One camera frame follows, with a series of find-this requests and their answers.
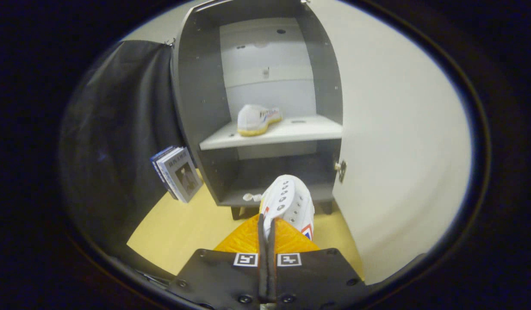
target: book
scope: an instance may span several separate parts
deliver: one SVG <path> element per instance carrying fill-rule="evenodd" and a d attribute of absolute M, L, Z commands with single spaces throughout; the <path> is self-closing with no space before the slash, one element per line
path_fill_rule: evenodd
<path fill-rule="evenodd" d="M 182 202 L 189 202 L 202 187 L 194 163 L 186 147 L 170 150 L 156 164 L 166 183 Z"/>
<path fill-rule="evenodd" d="M 167 181 L 164 178 L 164 175 L 161 173 L 160 169 L 158 168 L 158 165 L 156 164 L 157 160 L 161 159 L 162 157 L 164 157 L 165 155 L 167 155 L 168 153 L 170 153 L 174 149 L 176 149 L 176 148 L 174 148 L 173 146 L 169 146 L 166 149 L 163 149 L 162 151 L 160 151 L 159 153 L 157 153 L 156 155 L 151 157 L 151 163 L 152 163 L 152 166 L 154 167 L 154 169 L 156 170 L 156 173 L 160 177 L 160 180 L 161 180 L 162 184 L 164 185 L 165 189 L 169 192 L 169 194 L 172 196 L 172 198 L 177 200 L 177 196 L 175 196 L 175 193 L 173 192 L 173 190 L 168 185 Z"/>

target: white cabinet door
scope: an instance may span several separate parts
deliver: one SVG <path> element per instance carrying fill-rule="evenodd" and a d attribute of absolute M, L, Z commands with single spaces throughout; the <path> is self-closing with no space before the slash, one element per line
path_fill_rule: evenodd
<path fill-rule="evenodd" d="M 442 69 L 397 30 L 333 0 L 309 4 L 332 42 L 340 78 L 344 182 L 334 198 L 373 284 L 442 237 L 468 186 L 466 113 Z"/>

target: white shelf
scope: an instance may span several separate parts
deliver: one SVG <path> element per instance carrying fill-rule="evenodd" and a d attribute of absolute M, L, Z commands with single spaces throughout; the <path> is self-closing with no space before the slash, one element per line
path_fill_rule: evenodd
<path fill-rule="evenodd" d="M 236 131 L 236 122 L 230 122 L 202 141 L 200 149 L 205 151 L 227 147 L 341 138 L 342 126 L 340 124 L 324 116 L 315 115 L 302 118 L 285 118 L 276 124 L 269 125 L 267 132 L 255 137 L 241 136 Z"/>

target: yellow sole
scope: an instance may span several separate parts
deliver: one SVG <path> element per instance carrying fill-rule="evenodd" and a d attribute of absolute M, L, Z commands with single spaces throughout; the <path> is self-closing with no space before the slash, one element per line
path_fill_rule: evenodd
<path fill-rule="evenodd" d="M 260 130 L 242 130 L 242 129 L 237 129 L 236 131 L 238 131 L 238 133 L 241 136 L 243 136 L 243 137 L 259 136 L 259 135 L 263 135 L 267 131 L 267 128 L 269 128 L 269 125 L 274 124 L 276 122 L 280 122 L 282 120 L 283 120 L 283 118 L 281 117 L 281 118 L 277 118 L 277 119 L 268 121 L 267 124 L 265 125 L 265 127 L 263 127 Z"/>

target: door hinge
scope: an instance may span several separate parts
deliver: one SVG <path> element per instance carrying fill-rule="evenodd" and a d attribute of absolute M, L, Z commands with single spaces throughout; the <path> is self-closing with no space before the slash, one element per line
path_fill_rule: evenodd
<path fill-rule="evenodd" d="M 340 183 L 344 182 L 344 175 L 346 175 L 346 161 L 342 161 L 342 163 L 334 163 L 334 170 L 338 171 L 340 174 L 338 175 L 338 180 Z"/>

